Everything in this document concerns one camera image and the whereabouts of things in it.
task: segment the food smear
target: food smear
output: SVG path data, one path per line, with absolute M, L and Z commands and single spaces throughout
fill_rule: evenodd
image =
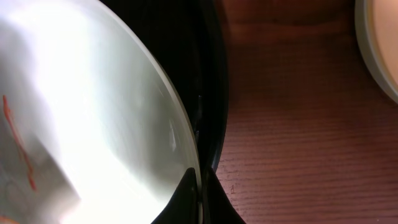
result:
M 2 102 L 3 102 L 4 115 L 7 119 L 8 125 L 10 126 L 12 136 L 14 137 L 14 140 L 17 144 L 19 159 L 21 159 L 21 160 L 23 159 L 24 162 L 26 163 L 27 170 L 28 170 L 27 178 L 29 181 L 29 185 L 32 188 L 32 190 L 36 191 L 36 183 L 33 178 L 33 167 L 32 167 L 32 164 L 30 163 L 27 153 L 25 152 L 25 149 L 22 145 L 21 136 L 19 135 L 19 132 L 14 125 L 14 123 L 15 123 L 14 117 L 12 115 L 11 109 L 8 106 L 7 98 L 5 95 L 2 96 Z

